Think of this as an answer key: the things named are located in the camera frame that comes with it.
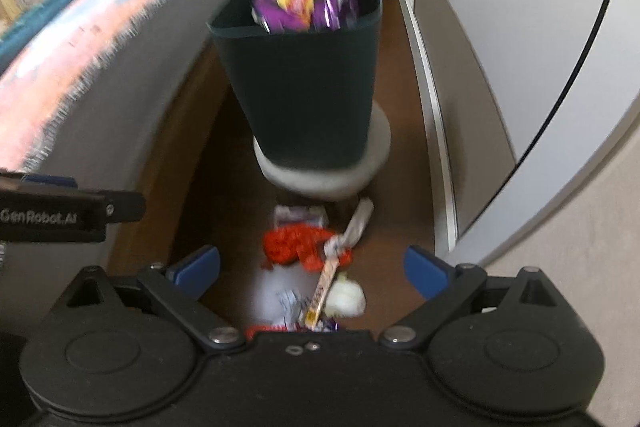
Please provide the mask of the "orange plastic bag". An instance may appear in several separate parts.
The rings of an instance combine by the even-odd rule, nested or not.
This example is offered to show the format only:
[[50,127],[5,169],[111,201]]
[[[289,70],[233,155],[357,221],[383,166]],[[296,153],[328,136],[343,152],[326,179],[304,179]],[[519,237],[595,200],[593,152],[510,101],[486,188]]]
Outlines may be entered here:
[[262,269],[299,262],[307,272],[320,272],[324,265],[323,246],[334,236],[336,233],[331,230],[305,223],[270,230],[262,238]]

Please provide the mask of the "small purple white packet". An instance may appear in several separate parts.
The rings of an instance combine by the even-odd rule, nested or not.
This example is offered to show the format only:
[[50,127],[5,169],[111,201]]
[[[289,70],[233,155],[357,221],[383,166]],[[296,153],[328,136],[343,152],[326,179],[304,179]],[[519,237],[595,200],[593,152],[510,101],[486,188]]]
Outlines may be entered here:
[[273,226],[310,225],[325,228],[329,224],[326,210],[322,206],[285,206],[277,205],[273,210]]

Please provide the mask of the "dark teal trash bin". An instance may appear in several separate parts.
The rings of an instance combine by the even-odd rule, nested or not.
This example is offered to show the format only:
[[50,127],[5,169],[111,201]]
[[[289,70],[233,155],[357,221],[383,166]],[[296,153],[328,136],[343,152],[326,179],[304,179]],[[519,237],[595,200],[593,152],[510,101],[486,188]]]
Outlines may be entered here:
[[252,0],[227,0],[210,38],[262,153],[281,167],[356,164],[368,141],[383,0],[339,30],[270,32]]

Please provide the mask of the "wooden bed with mattress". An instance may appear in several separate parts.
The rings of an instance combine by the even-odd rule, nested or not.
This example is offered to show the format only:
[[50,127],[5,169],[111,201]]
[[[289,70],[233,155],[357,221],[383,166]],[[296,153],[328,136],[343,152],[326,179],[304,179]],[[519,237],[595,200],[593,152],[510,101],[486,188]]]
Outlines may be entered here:
[[207,23],[226,0],[167,0],[96,74],[32,171],[82,188],[139,191],[143,219],[102,243],[1,248],[1,328],[26,337],[78,271],[112,274],[169,258],[186,193],[229,83]]

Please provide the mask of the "teal plaid quilt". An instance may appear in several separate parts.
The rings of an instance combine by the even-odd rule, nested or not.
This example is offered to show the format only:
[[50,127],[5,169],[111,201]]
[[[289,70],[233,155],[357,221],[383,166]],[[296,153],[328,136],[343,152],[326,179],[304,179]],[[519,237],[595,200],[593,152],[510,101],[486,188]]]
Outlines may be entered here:
[[29,41],[52,22],[74,0],[38,0],[1,35],[1,72],[22,52]]

